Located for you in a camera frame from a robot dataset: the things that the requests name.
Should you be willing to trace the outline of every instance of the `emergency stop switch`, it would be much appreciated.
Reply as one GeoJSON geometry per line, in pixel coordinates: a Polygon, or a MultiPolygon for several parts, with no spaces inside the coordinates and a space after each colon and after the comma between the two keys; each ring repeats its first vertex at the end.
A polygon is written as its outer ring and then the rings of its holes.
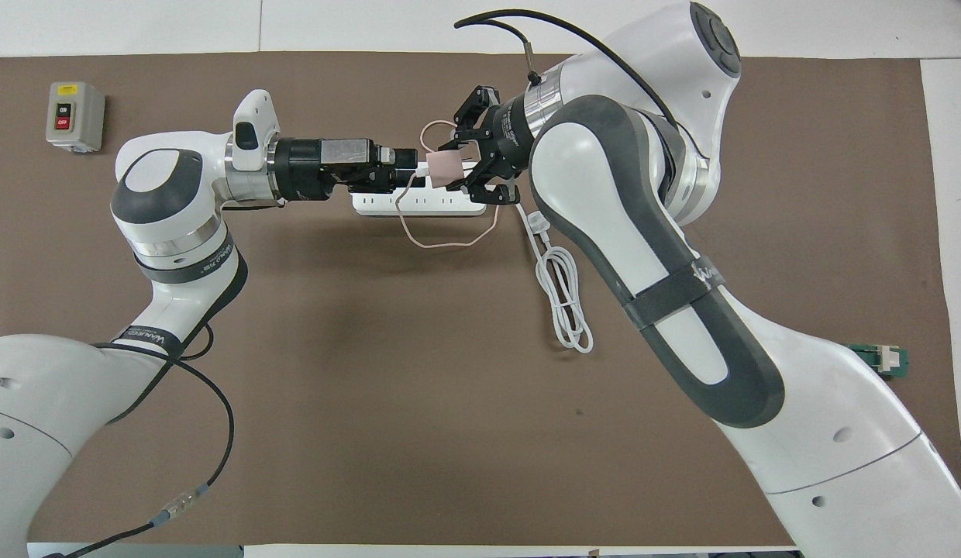
{"type": "Polygon", "coordinates": [[[83,81],[57,81],[50,85],[46,139],[74,153],[102,148],[105,96],[83,81]]]}

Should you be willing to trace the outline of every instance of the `brown work surface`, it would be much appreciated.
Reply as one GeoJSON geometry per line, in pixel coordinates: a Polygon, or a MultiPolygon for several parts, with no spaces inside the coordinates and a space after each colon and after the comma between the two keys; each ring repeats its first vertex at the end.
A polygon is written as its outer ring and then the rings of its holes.
{"type": "MultiPolygon", "coordinates": [[[[239,100],[267,88],[287,136],[412,147],[475,84],[521,91],[523,70],[521,57],[461,53],[0,59],[0,336],[101,342],[148,302],[108,211],[126,139],[229,130],[239,100]],[[99,154],[44,141],[49,84],[64,79],[108,96],[99,154]]],[[[696,247],[776,322],[907,347],[910,377],[891,386],[961,479],[917,61],[744,61],[722,163],[721,193],[687,229],[696,247]]],[[[236,448],[193,512],[138,540],[789,543],[732,446],[576,250],[597,345],[590,356],[558,346],[513,208],[468,250],[420,250],[397,220],[357,216],[342,188],[226,219],[250,281],[196,364],[232,400],[236,448]]],[[[426,241],[466,240],[490,219],[411,226],[426,241]]],[[[91,439],[31,540],[140,525],[208,476],[225,430],[211,393],[171,372],[91,439]]]]}

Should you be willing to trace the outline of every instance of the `robotic arm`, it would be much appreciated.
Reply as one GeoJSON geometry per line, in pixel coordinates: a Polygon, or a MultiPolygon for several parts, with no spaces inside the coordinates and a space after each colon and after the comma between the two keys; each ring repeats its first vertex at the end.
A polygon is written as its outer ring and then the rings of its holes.
{"type": "MultiPolygon", "coordinates": [[[[84,442],[136,408],[243,289],[246,261],[222,208],[328,200],[336,184],[393,191],[417,166],[414,149],[278,132],[269,93],[253,91],[232,133],[154,134],[119,150],[112,216],[153,298],[109,346],[0,338],[0,558],[25,556],[32,517],[84,442]]],[[[151,523],[178,515],[207,488],[181,495],[151,523]]]]}
{"type": "Polygon", "coordinates": [[[600,52],[571,57],[496,107],[505,117],[487,130],[503,157],[531,154],[541,211],[739,451],[803,554],[961,556],[961,491],[887,385],[845,347],[743,306],[680,229],[718,187],[722,116],[740,71],[729,30],[692,3],[608,43],[669,107],[600,52]]]}
{"type": "MultiPolygon", "coordinates": [[[[680,229],[718,188],[722,116],[740,71],[731,33],[692,3],[608,42],[654,91],[600,52],[570,57],[503,105],[478,88],[445,148],[477,141],[481,162],[449,188],[513,204],[512,187],[485,185],[530,169],[541,211],[732,441],[807,556],[961,556],[961,491],[887,386],[849,350],[744,307],[680,229]]],[[[243,100],[230,134],[123,146],[112,214],[153,300],[115,349],[0,338],[0,558],[24,555],[32,516],[84,441],[136,405],[243,288],[246,264],[219,209],[325,200],[334,184],[392,191],[416,159],[367,139],[281,138],[265,91],[243,100]]]]}

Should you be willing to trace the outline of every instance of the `black cable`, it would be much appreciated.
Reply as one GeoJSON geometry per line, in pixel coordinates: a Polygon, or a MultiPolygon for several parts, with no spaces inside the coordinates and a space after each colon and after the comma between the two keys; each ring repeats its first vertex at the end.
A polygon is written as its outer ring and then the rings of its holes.
{"type": "MultiPolygon", "coordinates": [[[[233,420],[233,407],[230,405],[229,399],[226,398],[225,393],[222,393],[222,389],[219,389],[219,386],[215,385],[215,382],[212,382],[211,379],[208,379],[208,377],[202,374],[202,372],[195,370],[192,365],[184,363],[182,360],[175,360],[175,358],[166,356],[166,354],[156,353],[153,350],[143,349],[139,346],[119,345],[118,343],[97,343],[97,345],[94,346],[98,347],[98,349],[128,350],[131,353],[146,354],[149,357],[159,358],[159,360],[164,360],[165,363],[172,364],[174,367],[184,368],[184,370],[189,372],[190,375],[200,379],[203,384],[212,389],[212,392],[215,392],[215,395],[219,397],[219,401],[222,402],[222,406],[226,407],[226,417],[229,418],[229,437],[226,438],[226,451],[222,453],[222,460],[219,462],[219,466],[215,468],[215,472],[212,472],[212,476],[209,477],[205,482],[207,487],[211,487],[211,485],[215,483],[215,480],[219,479],[219,475],[222,474],[222,470],[226,468],[226,463],[229,462],[229,454],[233,452],[233,438],[236,437],[236,421],[233,420]]],[[[84,554],[88,554],[88,552],[98,550],[99,548],[115,543],[115,541],[123,540],[124,538],[129,538],[131,536],[137,536],[144,531],[153,529],[154,526],[155,524],[153,522],[145,523],[140,527],[136,527],[136,529],[120,532],[114,536],[99,540],[98,542],[90,544],[84,548],[77,549],[74,552],[66,555],[64,558],[79,558],[84,554]]]]}
{"type": "Polygon", "coordinates": [[[99,540],[99,541],[96,542],[95,544],[90,544],[90,545],[88,545],[88,546],[86,546],[86,547],[84,547],[84,548],[79,548],[79,549],[75,550],[74,552],[66,555],[64,558],[78,558],[79,556],[83,556],[84,554],[88,554],[88,552],[94,552],[95,550],[98,550],[99,548],[109,546],[109,544],[115,543],[115,541],[123,540],[124,538],[129,538],[129,537],[131,537],[131,536],[137,536],[138,534],[143,533],[144,531],[151,530],[151,529],[153,529],[153,523],[149,523],[149,522],[148,522],[148,523],[145,523],[145,524],[141,525],[140,527],[136,527],[136,529],[130,529],[129,531],[116,534],[116,536],[111,536],[111,537],[108,537],[108,538],[106,538],[106,539],[99,540]]]}
{"type": "Polygon", "coordinates": [[[215,332],[212,331],[212,326],[208,324],[205,324],[205,332],[208,333],[208,342],[205,343],[205,348],[203,350],[199,350],[197,353],[189,354],[189,356],[183,356],[181,357],[181,360],[188,361],[194,360],[195,358],[204,357],[205,354],[212,349],[212,343],[215,342],[215,332]]]}
{"type": "Polygon", "coordinates": [[[525,63],[528,67],[528,73],[525,75],[525,78],[528,79],[529,84],[533,87],[540,84],[542,78],[539,76],[538,71],[535,71],[535,68],[532,66],[532,43],[529,42],[525,35],[522,35],[521,31],[506,24],[506,22],[499,22],[498,20],[478,21],[476,25],[490,25],[491,27],[505,29],[505,31],[508,31],[510,34],[517,36],[519,41],[522,42],[522,49],[525,52],[525,63]]]}
{"type": "Polygon", "coordinates": [[[275,208],[276,205],[244,205],[232,206],[232,208],[222,208],[224,212],[256,212],[260,209],[275,208]]]}
{"type": "Polygon", "coordinates": [[[505,29],[505,31],[508,31],[510,34],[515,35],[515,36],[518,36],[519,41],[521,41],[521,42],[523,42],[523,43],[529,42],[529,40],[526,39],[524,35],[522,35],[522,32],[521,32],[521,31],[518,31],[518,29],[516,29],[515,27],[510,26],[509,24],[506,24],[506,22],[499,22],[499,21],[495,21],[495,20],[478,21],[478,22],[477,22],[477,25],[490,25],[491,27],[496,27],[496,28],[499,28],[499,29],[505,29]]]}
{"type": "Polygon", "coordinates": [[[483,14],[472,15],[469,18],[455,22],[455,24],[453,24],[453,28],[459,29],[470,25],[487,25],[486,21],[493,18],[503,17],[531,18],[544,22],[550,22],[550,24],[566,29],[574,35],[579,36],[581,39],[584,39],[584,41],[587,41],[593,45],[595,49],[600,50],[601,53],[608,57],[608,59],[611,59],[611,61],[614,61],[618,67],[628,74],[629,77],[632,78],[632,80],[635,81],[636,84],[642,88],[647,95],[649,95],[649,98],[652,99],[652,102],[656,103],[656,106],[660,112],[663,113],[665,120],[669,122],[672,127],[678,127],[677,120],[674,119],[673,113],[670,112],[669,107],[667,107],[666,103],[663,102],[663,99],[661,99],[656,91],[654,91],[653,88],[647,84],[645,79],[643,79],[639,73],[636,73],[636,70],[633,70],[632,66],[629,66],[629,63],[626,63],[626,61],[623,60],[622,57],[620,57],[614,50],[609,49],[607,45],[601,41],[598,41],[598,39],[594,38],[593,35],[577,27],[571,22],[564,21],[555,17],[554,15],[544,14],[534,10],[494,10],[490,12],[484,12],[483,14]]]}

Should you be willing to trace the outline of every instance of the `power strip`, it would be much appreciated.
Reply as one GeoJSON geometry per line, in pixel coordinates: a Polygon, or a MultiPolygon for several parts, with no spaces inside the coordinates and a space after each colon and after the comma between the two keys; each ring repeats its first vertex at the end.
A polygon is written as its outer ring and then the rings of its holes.
{"type": "MultiPolygon", "coordinates": [[[[463,169],[473,169],[473,161],[464,161],[463,169]]],[[[427,168],[419,163],[419,169],[427,168]]],[[[397,188],[391,194],[350,194],[353,209],[366,216],[398,216],[394,201],[404,188],[397,188]]],[[[476,216],[483,215],[487,205],[474,204],[469,195],[459,191],[446,191],[445,188],[432,188],[430,177],[425,177],[424,188],[409,188],[408,194],[401,199],[401,212],[408,218],[430,218],[430,216],[476,216]]]]}

